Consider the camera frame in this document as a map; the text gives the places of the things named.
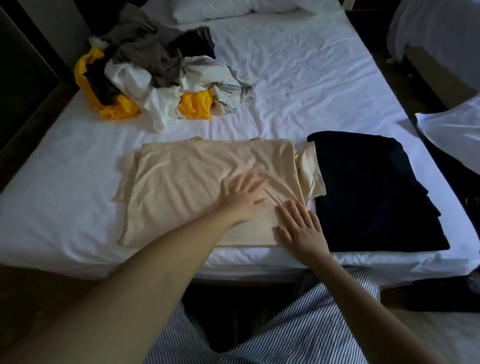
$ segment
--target forearm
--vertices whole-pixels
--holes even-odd
[[[370,364],[444,363],[332,258],[315,266]]]
[[[9,355],[11,362],[141,363],[232,222],[229,213],[218,211],[151,242],[50,327],[24,341]]]

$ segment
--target right hand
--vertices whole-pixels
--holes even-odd
[[[287,228],[277,226],[276,231],[292,255],[310,269],[331,259],[318,217],[300,202],[290,200],[286,206],[277,209]]]

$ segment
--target white bedding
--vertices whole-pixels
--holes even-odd
[[[340,263],[371,267],[381,284],[463,275],[480,264],[472,224],[337,0],[317,16],[299,10],[206,24],[218,58],[250,77],[254,99],[235,113],[180,121],[158,134],[145,115],[101,120],[79,92],[0,195],[1,263],[102,278],[133,254],[116,244],[124,206],[111,199],[123,156],[142,143],[197,135],[301,142],[313,132],[340,130],[402,143],[451,245],[430,253],[334,254]],[[282,247],[216,248],[198,277],[289,280],[302,269]]]
[[[405,46],[423,47],[464,84],[480,91],[480,0],[403,0],[387,45],[397,60]]]

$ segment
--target left hand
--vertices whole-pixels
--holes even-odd
[[[255,172],[225,178],[219,209],[231,213],[234,223],[251,220],[257,211],[270,204],[268,198],[261,198],[267,184],[268,181]]]

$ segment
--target yellow garment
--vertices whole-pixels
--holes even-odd
[[[77,85],[87,95],[88,105],[93,110],[96,110],[105,119],[127,119],[137,116],[140,108],[132,101],[128,100],[124,95],[118,95],[114,105],[102,105],[96,98],[87,78],[84,73],[87,72],[87,64],[93,63],[95,60],[103,58],[104,53],[98,47],[92,47],[90,52],[83,55],[75,65],[73,72]]]
[[[196,93],[187,92],[183,94],[179,103],[180,113],[188,119],[210,120],[210,107],[213,104],[213,96],[210,90]]]

